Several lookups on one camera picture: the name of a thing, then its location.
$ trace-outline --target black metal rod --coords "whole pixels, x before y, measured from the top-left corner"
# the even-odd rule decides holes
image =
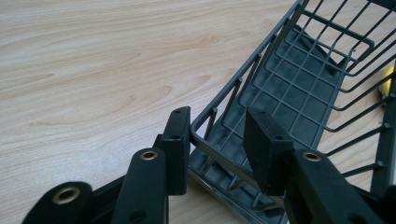
[[[349,124],[355,122],[356,120],[360,119],[361,117],[367,115],[368,113],[372,112],[374,109],[376,109],[377,107],[385,104],[386,102],[389,102],[390,100],[394,99],[396,97],[396,95],[394,94],[390,94],[388,97],[378,101],[377,103],[373,104],[372,106],[368,107],[367,109],[363,110],[362,112],[360,112],[357,116],[353,117],[352,119],[348,120],[347,122],[345,122],[344,124],[338,126],[335,129],[329,128],[328,126],[324,127],[324,129],[328,132],[331,133],[336,133],[339,132],[340,130],[344,129],[346,126],[348,126]]]
[[[361,174],[361,173],[364,173],[364,172],[367,172],[367,171],[376,170],[376,169],[382,168],[384,166],[385,166],[384,162],[376,161],[373,164],[365,165],[365,166],[359,167],[357,169],[345,172],[345,173],[343,173],[343,176],[345,178],[347,178],[347,177],[350,177],[350,176],[353,176],[353,175],[358,175],[358,174]]]
[[[390,126],[388,124],[383,124],[380,127],[376,128],[376,129],[373,129],[373,130],[371,130],[368,133],[364,133],[361,136],[359,136],[359,137],[357,137],[357,138],[355,138],[355,139],[343,144],[342,146],[331,150],[330,152],[326,153],[325,155],[327,157],[330,157],[330,156],[332,156],[332,155],[334,155],[334,154],[336,154],[338,152],[341,152],[341,151],[345,150],[346,148],[351,147],[351,146],[359,143],[360,141],[362,141],[364,139],[367,139],[367,138],[369,138],[369,137],[371,137],[371,136],[373,136],[373,135],[375,135],[377,133],[380,133],[380,132],[382,132],[382,131],[384,131],[385,129],[388,129],[388,128],[390,128]]]

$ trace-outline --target metal wire grid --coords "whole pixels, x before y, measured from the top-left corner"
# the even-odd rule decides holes
[[[286,131],[288,131],[295,139],[297,143],[296,147],[308,147],[311,149],[316,149],[323,130],[337,133],[346,126],[372,112],[374,109],[380,107],[384,103],[387,103],[388,105],[395,105],[395,96],[394,93],[391,93],[388,97],[367,107],[344,124],[336,128],[330,128],[327,126],[327,120],[332,110],[345,111],[354,104],[358,103],[370,92],[376,90],[378,86],[382,85],[387,80],[391,78],[395,79],[393,78],[393,73],[387,78],[383,78],[376,82],[374,86],[368,88],[349,103],[343,106],[334,105],[338,92],[348,93],[356,90],[368,79],[377,74],[378,71],[383,69],[389,63],[393,62],[396,58],[395,55],[390,56],[376,69],[373,69],[372,72],[368,73],[364,78],[357,81],[357,83],[351,88],[344,89],[342,87],[344,77],[357,77],[362,73],[365,73],[368,68],[375,64],[379,59],[384,60],[381,58],[381,56],[384,55],[387,50],[392,49],[396,42],[393,40],[392,42],[388,43],[394,37],[393,35],[396,29],[390,31],[389,34],[380,40],[376,45],[374,41],[370,40],[368,37],[375,30],[375,28],[377,28],[382,22],[386,20],[389,15],[392,14],[392,12],[395,10],[395,6],[387,10],[385,15],[382,16],[366,34],[359,35],[349,30],[349,28],[361,17],[363,12],[369,8],[369,6],[372,4],[372,1],[368,1],[351,20],[351,22],[346,27],[342,27],[334,23],[333,20],[337,17],[346,3],[347,1],[344,1],[329,20],[326,20],[318,15],[318,10],[322,6],[323,1],[318,2],[317,6],[312,12],[304,10],[304,7],[307,4],[306,1],[296,3],[296,5],[294,5],[294,7],[291,9],[295,9],[293,16],[291,16],[291,13],[288,13],[285,17],[286,19],[284,18],[284,23],[282,24],[283,28],[281,31],[279,32],[277,29],[275,29],[270,34],[271,41],[267,41],[269,45],[266,46],[263,43],[261,47],[256,50],[252,57],[249,58],[250,62],[247,62],[245,68],[243,66],[243,68],[240,70],[245,71],[243,73],[237,73],[235,75],[236,78],[231,80],[228,86],[226,86],[225,91],[219,94],[222,96],[215,98],[214,101],[203,112],[202,116],[197,118],[197,121],[194,122],[195,124],[193,123],[192,130],[194,133],[197,130],[194,126],[201,126],[203,124],[203,120],[208,119],[208,125],[204,138],[199,136],[198,138],[196,136],[194,137],[198,139],[195,144],[198,145],[198,148],[203,149],[206,153],[208,153],[209,157],[204,156],[205,162],[201,162],[202,165],[200,167],[192,166],[191,169],[196,175],[203,179],[206,184],[209,184],[211,186],[210,188],[221,191],[221,194],[223,196],[226,195],[228,200],[233,201],[234,204],[238,204],[239,210],[242,209],[248,213],[251,213],[251,211],[248,211],[249,208],[253,211],[262,211],[276,207],[276,205],[273,203],[268,202],[268,199],[262,196],[259,191],[252,190],[257,189],[257,184],[253,179],[245,151],[242,147],[243,127],[245,125],[244,113],[246,107],[264,106],[263,109],[267,112],[269,110],[273,117],[276,118],[283,125]],[[306,23],[302,27],[295,25],[297,23],[297,19],[300,18],[300,15],[305,15],[307,17]],[[307,31],[311,21],[319,21],[324,24],[324,27],[316,38],[310,36],[308,34],[309,32]],[[321,36],[327,31],[327,29],[334,29],[339,32],[339,36],[335,38],[335,41],[331,45],[320,41]],[[338,41],[340,41],[344,35],[351,36],[357,40],[356,44],[349,50],[347,54],[335,47]],[[363,53],[358,56],[354,56],[354,52],[360,44],[365,44],[367,47],[365,47],[365,51]],[[267,47],[267,49],[262,56],[260,52],[265,47]],[[342,60],[340,60],[338,63],[335,62],[331,57],[333,54],[341,56]],[[372,57],[370,60],[366,60],[370,55],[374,55],[374,57]],[[361,65],[361,68],[358,69],[357,72],[351,73],[351,71],[353,71],[362,61],[364,62],[363,65]],[[318,66],[312,66],[312,63],[318,63]],[[240,90],[242,83],[241,77],[248,70],[248,67],[250,67],[250,72],[242,90]],[[282,68],[289,70],[289,72],[282,72]],[[299,75],[304,76],[305,83],[299,82]],[[308,79],[310,79],[310,85],[306,85]],[[271,86],[276,86],[277,91],[271,89]],[[327,92],[325,92],[325,95],[321,94],[322,89],[319,87],[328,89]],[[290,96],[292,91],[297,91],[303,96],[300,97],[301,102],[299,104],[295,104],[295,102],[288,100],[288,96]],[[229,92],[231,93],[231,97],[227,102],[225,110],[219,120],[215,122],[218,113],[217,106],[224,98],[224,95]],[[312,113],[309,113],[309,111],[306,111],[307,108],[309,109],[312,107],[311,105],[313,102],[315,102],[317,105],[321,105],[322,111],[319,111],[319,114],[322,114],[322,116],[316,117],[316,113],[313,115]],[[285,123],[284,120],[288,119],[287,117],[289,117],[290,114],[295,114],[296,116],[292,121]],[[302,140],[298,136],[298,133],[301,131],[299,130],[299,127],[301,129],[302,124],[307,124],[308,126],[311,125],[310,129],[306,127],[305,129],[311,131],[314,130],[313,134],[311,134],[312,139],[310,141]],[[331,156],[335,153],[338,153],[375,134],[386,133],[385,131],[389,129],[392,129],[394,132],[394,129],[392,128],[392,125],[389,124],[389,122],[383,122],[380,127],[376,127],[367,133],[350,140],[342,146],[331,150],[327,153],[327,155]],[[368,170],[377,170],[378,168],[384,166],[384,162],[377,160],[373,164],[349,171],[345,173],[345,176],[356,175]],[[210,169],[216,169],[224,175],[227,175],[230,178],[228,183],[225,186],[220,186],[216,181],[213,181],[210,178],[210,175],[207,175],[207,172]],[[230,192],[237,189],[241,189],[245,191],[246,194],[252,196],[252,200],[249,201],[250,204],[239,202],[235,199],[235,195],[230,194]]]

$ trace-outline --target mounting hole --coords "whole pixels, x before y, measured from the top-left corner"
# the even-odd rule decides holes
[[[53,196],[52,201],[56,204],[65,204],[73,202],[81,191],[76,187],[66,187],[59,190],[55,196]]]
[[[347,216],[347,220],[350,221],[351,223],[354,223],[354,224],[366,224],[367,223],[366,220],[364,219],[364,217],[359,216],[359,215],[354,214],[354,213],[349,214]]]
[[[134,211],[129,215],[129,221],[133,224],[142,223],[147,218],[145,211]]]
[[[180,135],[175,134],[175,135],[172,135],[171,138],[174,140],[178,140],[178,139],[180,139]]]
[[[154,160],[156,157],[158,157],[158,153],[155,151],[147,151],[147,152],[143,152],[140,155],[140,158],[144,161],[151,161]]]
[[[303,157],[309,161],[320,161],[321,160],[320,156],[318,156],[317,154],[315,154],[313,152],[305,152],[303,154]]]

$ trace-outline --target light wood grain surface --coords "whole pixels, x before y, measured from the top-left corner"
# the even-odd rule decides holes
[[[169,113],[189,105],[194,119],[291,4],[2,1],[0,222],[21,223],[63,182],[124,175]],[[191,181],[170,222],[239,220]]]

